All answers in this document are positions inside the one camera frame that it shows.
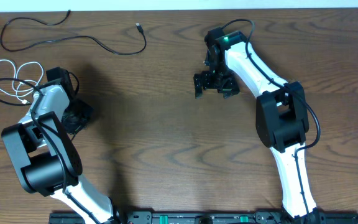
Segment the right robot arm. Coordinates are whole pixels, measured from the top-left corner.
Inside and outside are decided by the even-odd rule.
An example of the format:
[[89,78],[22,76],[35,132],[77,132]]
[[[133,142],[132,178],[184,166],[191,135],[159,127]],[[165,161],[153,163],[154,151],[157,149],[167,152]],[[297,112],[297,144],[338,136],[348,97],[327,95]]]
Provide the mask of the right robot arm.
[[204,61],[208,70],[193,77],[196,98],[209,89],[228,98],[239,93],[236,80],[244,82],[256,99],[258,137],[272,152],[278,168],[288,221],[317,222],[316,202],[305,165],[311,108],[303,87],[298,82],[287,82],[269,69],[240,31],[225,34],[218,27],[208,31],[204,42],[208,48]]

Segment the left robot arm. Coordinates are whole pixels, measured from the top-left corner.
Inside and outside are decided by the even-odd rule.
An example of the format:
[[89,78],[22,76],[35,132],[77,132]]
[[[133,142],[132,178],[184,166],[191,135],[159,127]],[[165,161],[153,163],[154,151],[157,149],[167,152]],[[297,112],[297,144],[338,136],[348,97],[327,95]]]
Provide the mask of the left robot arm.
[[72,138],[90,121],[93,108],[77,97],[74,74],[56,67],[35,87],[33,103],[1,137],[22,188],[57,199],[85,223],[125,223],[127,217],[83,174]]

